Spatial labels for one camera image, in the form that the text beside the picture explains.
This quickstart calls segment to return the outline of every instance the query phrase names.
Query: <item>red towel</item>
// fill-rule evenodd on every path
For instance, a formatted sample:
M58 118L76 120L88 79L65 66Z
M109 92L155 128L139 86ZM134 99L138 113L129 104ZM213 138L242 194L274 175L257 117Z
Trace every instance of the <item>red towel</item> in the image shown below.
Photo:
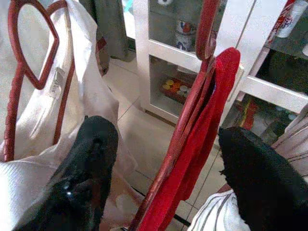
M194 101L197 97L197 102L194 101L193 104L187 102L182 114L187 109L187 106L191 107L193 105L193 110L198 110L197 112L192 110L192 114L194 112L197 114L196 121L192 122L192 129L188 134L184 147L170 175L160 186L145 213L139 225L139 231L165 230L172 220L180 200L187 200L189 198L200 171L212 149L220 117L227 97L233 87L239 62L240 53L238 50L235 48L225 50L216 58L213 79L205 81L203 92L195 96L190 95L188 98L188 101ZM192 92L200 88L200 86L197 86L197 83L200 84L199 80L204 78L205 75L206 65L202 64L197 80L192 87ZM182 130L178 129L179 125L176 127L172 141L174 141L175 136L178 137L179 133L183 132L185 126L181 127ZM170 150L172 150L171 145L175 142L172 141L168 150L169 153L166 155L160 172L166 169L165 162L169 163L170 156L173 155L173 153L170 153Z

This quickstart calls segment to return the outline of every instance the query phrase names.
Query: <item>white tile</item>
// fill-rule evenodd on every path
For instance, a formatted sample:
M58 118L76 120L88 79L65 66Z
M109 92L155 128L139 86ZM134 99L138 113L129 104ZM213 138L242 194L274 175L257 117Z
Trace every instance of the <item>white tile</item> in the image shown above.
M197 214L197 212L198 212L198 209L192 208L192 210L191 210L191 212L189 213L189 216L188 216L188 218L187 218L187 221L188 221L189 223L192 222L192 220L193 220L194 216Z
M186 220L191 209L192 209L192 206L189 203L185 201L180 201L179 206L177 207L177 210L175 211L175 213L181 218L183 218L184 220Z
M179 222L178 220L172 219L168 227L166 228L166 231L181 231L183 228L183 224Z
M137 100L122 116L118 126L138 171L154 179L166 155L174 127L145 113Z
M120 102L118 114L120 118L139 97L138 76L110 63L109 71L103 80Z
M140 191L143 194L147 194L152 180L145 177L143 174L139 173L138 171L134 171L129 176L126 176L125 179L127 182L136 190Z
M137 74L137 59L136 59L136 53L129 51L128 52L128 59L131 60L130 62L123 62L119 59L111 59L110 62L112 64L115 64L117 66L120 66L132 73Z
M186 200L186 202L188 202L189 204L193 205L195 200L197 199L197 196L203 186L203 183L208 175L208 172L210 171L212 165L213 165L213 162L218 154L218 149L216 146L213 146L209 156L208 156L208 159L205 163L205 165L203 166L201 172L200 172L200 175L199 175L199 178L193 188L193 191L192 191L192 194L191 196L188 198L188 200Z
M225 183L227 183L225 176L221 175L219 172L223 169L223 160L219 153L199 193L199 196L193 205L194 207L200 208L210 195L216 193Z

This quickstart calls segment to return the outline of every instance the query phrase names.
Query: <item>white fabric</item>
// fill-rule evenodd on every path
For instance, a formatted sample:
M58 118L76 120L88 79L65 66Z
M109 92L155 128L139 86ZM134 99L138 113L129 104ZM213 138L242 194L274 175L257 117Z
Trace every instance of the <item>white fabric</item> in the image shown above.
M2 0L0 3L0 61L5 62L5 65L0 65L1 88L5 90L1 92L2 99L8 98L10 81L16 67L6 26L9 2ZM85 115L103 116L118 130L118 101L102 81L95 59L96 24L79 2L76 0L66 0L66 2L68 10L59 9L51 16L60 38L60 45L47 84L43 90L33 91L33 87L26 78L24 79L26 84L23 85L21 110L19 110L22 113L19 113L15 136L15 161L0 163L0 225L3 231L12 229L46 185L70 150ZM39 13L31 7L24 8L23 11L20 21L24 20L25 24L33 23L33 28L42 23L36 21L40 18ZM45 26L40 26L37 34L31 34L34 37L31 38L32 41L39 40L42 41L41 44L44 42L48 44L48 36L44 35L46 30ZM26 34L29 34L29 31L20 31L20 37ZM32 50L32 43L29 41L23 45L27 61L35 63L36 58L44 60L46 51ZM52 146L59 105L72 55L75 58L76 71L66 103L60 140ZM30 66L38 75L41 66ZM1 134L4 131L5 103L1 105ZM0 146L0 159L3 160L3 143ZM119 135L111 194L107 199L101 230L130 224L133 214L131 211L124 211L124 201L121 199L129 198L138 206L142 198L131 189L123 176L130 174L135 167L136 161L129 154Z
M250 231L241 219L233 190L211 195L194 216L188 231Z

